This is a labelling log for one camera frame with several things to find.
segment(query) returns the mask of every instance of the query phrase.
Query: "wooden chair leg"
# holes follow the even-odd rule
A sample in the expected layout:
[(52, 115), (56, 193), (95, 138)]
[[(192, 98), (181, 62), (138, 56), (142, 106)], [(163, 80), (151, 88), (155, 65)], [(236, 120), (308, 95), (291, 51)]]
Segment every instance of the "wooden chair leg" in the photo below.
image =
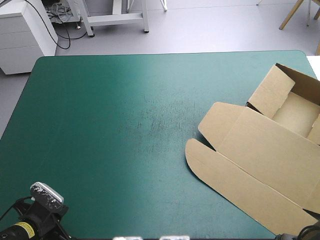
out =
[(316, 49), (315, 55), (316, 56), (320, 55), (320, 41), (319, 41), (318, 47)]
[(284, 27), (287, 25), (287, 23), (289, 22), (289, 20), (291, 19), (291, 17), (295, 14), (295, 12), (298, 10), (298, 8), (301, 6), (301, 4), (304, 2), (304, 0), (298, 0), (295, 5), (293, 6), (293, 8), (291, 9), (291, 11), (289, 12), (288, 16), (286, 16), (286, 18), (284, 19), (284, 21), (281, 23), (279, 29), (282, 30), (284, 29)]
[(319, 7), (319, 10), (314, 15), (314, 19), (317, 20), (319, 17), (320, 17), (320, 7)]

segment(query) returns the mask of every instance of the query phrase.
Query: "black mount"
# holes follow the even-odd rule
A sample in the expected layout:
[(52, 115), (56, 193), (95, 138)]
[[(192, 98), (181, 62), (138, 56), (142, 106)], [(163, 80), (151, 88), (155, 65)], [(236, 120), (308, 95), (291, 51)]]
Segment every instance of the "black mount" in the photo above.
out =
[(63, 205), (59, 212), (53, 213), (37, 201), (30, 204), (19, 199), (15, 202), (13, 208), (19, 214), (20, 220), (27, 220), (28, 222), (33, 223), (37, 228), (37, 235), (40, 239), (75, 240), (74, 237), (69, 236), (60, 224), (62, 217), (69, 209), (66, 205)]

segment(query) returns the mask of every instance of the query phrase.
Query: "box lid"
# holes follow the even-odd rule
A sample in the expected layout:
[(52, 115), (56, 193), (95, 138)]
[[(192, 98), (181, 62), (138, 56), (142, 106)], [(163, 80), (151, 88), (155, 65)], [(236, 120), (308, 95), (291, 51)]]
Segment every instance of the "box lid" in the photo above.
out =
[(298, 235), (316, 222), (288, 198), (197, 140), (188, 140), (185, 156), (198, 178), (274, 234)]
[(320, 213), (320, 204), (311, 203), (319, 200), (309, 199), (320, 180), (320, 146), (249, 107), (222, 102), (213, 104), (198, 129), (244, 171), (301, 208)]

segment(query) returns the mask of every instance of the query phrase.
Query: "black camera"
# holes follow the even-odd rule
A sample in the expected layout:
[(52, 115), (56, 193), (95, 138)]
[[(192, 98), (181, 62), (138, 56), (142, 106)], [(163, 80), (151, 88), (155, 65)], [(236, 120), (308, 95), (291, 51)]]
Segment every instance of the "black camera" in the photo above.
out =
[(19, 222), (0, 232), (0, 240), (74, 240), (60, 224), (68, 211), (64, 198), (48, 185), (36, 182), (30, 187), (29, 197), (18, 199), (0, 218), (13, 208)]

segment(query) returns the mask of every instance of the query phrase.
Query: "black cable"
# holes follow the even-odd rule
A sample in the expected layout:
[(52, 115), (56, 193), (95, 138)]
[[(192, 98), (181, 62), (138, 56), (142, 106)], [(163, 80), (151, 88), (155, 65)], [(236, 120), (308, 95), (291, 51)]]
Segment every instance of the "black cable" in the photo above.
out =
[[(56, 14), (54, 14), (54, 13), (52, 13), (52, 12), (47, 11), (46, 13), (52, 15), (52, 16), (49, 16), (50, 19), (51, 19), (51, 18), (58, 18), (58, 19), (59, 19), (59, 16), (56, 15)], [(77, 40), (77, 39), (83, 38), (83, 37), (87, 34), (87, 32), (85, 32), (82, 36), (79, 36), (79, 37), (65, 37), (65, 36), (61, 36), (61, 35), (58, 34), (57, 32), (56, 32), (56, 34), (57, 34), (59, 37), (63, 38), (63, 39)]]
[(4, 214), (2, 214), (2, 216), (0, 217), (0, 221), (7, 215), (7, 213), (16, 205), (16, 203), (19, 203), (21, 201), (24, 201), (26, 199), (31, 199), (32, 197), (31, 196), (26, 196), (26, 197), (23, 197), (23, 198), (20, 198), (19, 200), (17, 200), (14, 204), (11, 205), (11, 207), (8, 208), (7, 211), (4, 212)]
[(61, 49), (65, 49), (65, 50), (66, 50), (66, 49), (69, 49), (70, 46), (71, 46), (71, 40), (70, 40), (69, 32), (68, 32), (65, 24), (62, 22), (62, 25), (63, 25), (63, 27), (65, 28), (66, 34), (68, 35), (68, 40), (69, 40), (69, 45), (68, 45), (68, 47), (60, 46), (60, 45), (55, 41), (55, 39), (52, 37), (52, 35), (51, 35), (51, 33), (50, 33), (50, 31), (49, 31), (49, 29), (48, 29), (48, 27), (47, 27), (44, 19), (42, 18), (42, 16), (41, 16), (40, 13), (38, 12), (38, 10), (35, 8), (35, 6), (33, 6), (33, 4), (32, 4), (31, 2), (29, 2), (28, 0), (25, 0), (25, 1), (26, 1), (28, 4), (30, 4), (31, 7), (33, 7), (33, 9), (34, 9), (34, 10), (36, 11), (36, 13), (39, 15), (39, 17), (41, 18), (41, 20), (42, 20), (42, 22), (43, 22), (43, 24), (44, 24), (47, 32), (49, 33), (49, 35), (50, 35), (51, 39), (54, 41), (54, 43), (55, 43), (59, 48), (61, 48)]
[[(63, 38), (63, 39), (69, 39), (65, 36), (61, 36), (60, 34), (56, 33), (59, 37)], [(87, 32), (85, 32), (82, 36), (79, 36), (79, 37), (72, 37), (70, 38), (70, 40), (77, 40), (77, 39), (82, 39), (85, 35), (87, 34)]]

